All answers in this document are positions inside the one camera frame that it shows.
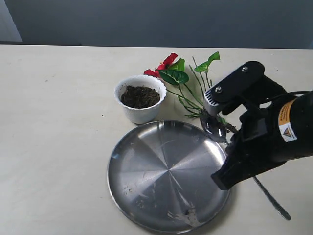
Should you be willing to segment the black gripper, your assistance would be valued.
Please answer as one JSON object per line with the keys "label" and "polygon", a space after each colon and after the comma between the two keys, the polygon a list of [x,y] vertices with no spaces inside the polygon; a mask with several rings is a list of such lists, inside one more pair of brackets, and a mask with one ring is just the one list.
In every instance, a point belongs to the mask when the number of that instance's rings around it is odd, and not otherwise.
{"label": "black gripper", "polygon": [[226,148],[222,167],[211,175],[221,190],[287,161],[313,154],[313,99],[281,97],[257,117],[246,111],[240,117],[241,129]]}

